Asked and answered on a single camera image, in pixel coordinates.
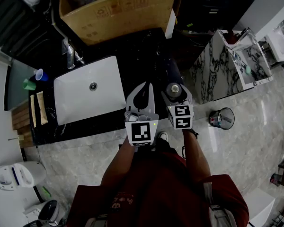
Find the white toilet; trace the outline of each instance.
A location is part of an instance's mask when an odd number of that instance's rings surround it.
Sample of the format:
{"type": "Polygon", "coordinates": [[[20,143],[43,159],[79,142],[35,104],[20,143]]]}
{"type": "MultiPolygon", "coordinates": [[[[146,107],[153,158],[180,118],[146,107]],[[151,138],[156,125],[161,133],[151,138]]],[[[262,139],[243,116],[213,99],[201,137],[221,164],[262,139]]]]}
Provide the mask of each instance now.
{"type": "Polygon", "coordinates": [[[19,186],[34,187],[46,177],[43,165],[36,161],[0,166],[0,189],[13,191],[19,186]]]}

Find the toilet lid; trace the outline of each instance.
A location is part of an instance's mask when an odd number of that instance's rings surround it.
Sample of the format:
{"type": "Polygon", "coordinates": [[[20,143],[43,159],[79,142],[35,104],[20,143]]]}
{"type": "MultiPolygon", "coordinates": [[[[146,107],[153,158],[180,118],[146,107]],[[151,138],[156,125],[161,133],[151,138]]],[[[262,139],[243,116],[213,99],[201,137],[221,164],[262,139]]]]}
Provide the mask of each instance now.
{"type": "Polygon", "coordinates": [[[0,166],[0,189],[5,191],[15,190],[19,185],[15,176],[14,167],[0,166]]]}

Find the cardboard box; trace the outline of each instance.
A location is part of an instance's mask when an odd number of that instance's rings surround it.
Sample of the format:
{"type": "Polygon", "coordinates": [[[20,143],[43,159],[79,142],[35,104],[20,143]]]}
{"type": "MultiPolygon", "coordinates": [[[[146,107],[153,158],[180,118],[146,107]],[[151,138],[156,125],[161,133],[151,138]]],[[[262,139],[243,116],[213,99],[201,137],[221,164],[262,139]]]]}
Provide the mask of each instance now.
{"type": "Polygon", "coordinates": [[[60,18],[87,45],[161,27],[166,31],[174,0],[97,0],[75,9],[60,0],[60,18]]]}

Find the white sink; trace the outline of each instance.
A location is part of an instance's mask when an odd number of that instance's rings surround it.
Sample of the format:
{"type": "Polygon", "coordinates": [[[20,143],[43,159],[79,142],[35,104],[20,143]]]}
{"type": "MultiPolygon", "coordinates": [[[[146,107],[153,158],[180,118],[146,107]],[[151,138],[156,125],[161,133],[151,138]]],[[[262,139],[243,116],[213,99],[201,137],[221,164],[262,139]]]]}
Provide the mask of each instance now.
{"type": "Polygon", "coordinates": [[[59,125],[126,107],[115,56],[74,69],[53,84],[59,125]]]}

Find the white wall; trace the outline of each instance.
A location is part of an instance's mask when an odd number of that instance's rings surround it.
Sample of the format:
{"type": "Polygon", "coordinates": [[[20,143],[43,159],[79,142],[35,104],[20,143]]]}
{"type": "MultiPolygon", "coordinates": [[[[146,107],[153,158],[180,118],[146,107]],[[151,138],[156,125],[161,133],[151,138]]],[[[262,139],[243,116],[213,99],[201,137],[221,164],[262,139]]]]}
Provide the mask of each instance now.
{"type": "MultiPolygon", "coordinates": [[[[11,112],[3,110],[4,88],[7,65],[0,63],[0,166],[22,161],[17,137],[12,130],[11,112]]],[[[0,227],[22,227],[26,224],[22,212],[25,208],[39,203],[33,188],[17,189],[13,192],[0,190],[0,227]]]]}
{"type": "Polygon", "coordinates": [[[259,41],[284,20],[284,0],[254,0],[239,21],[249,27],[259,41]]]}

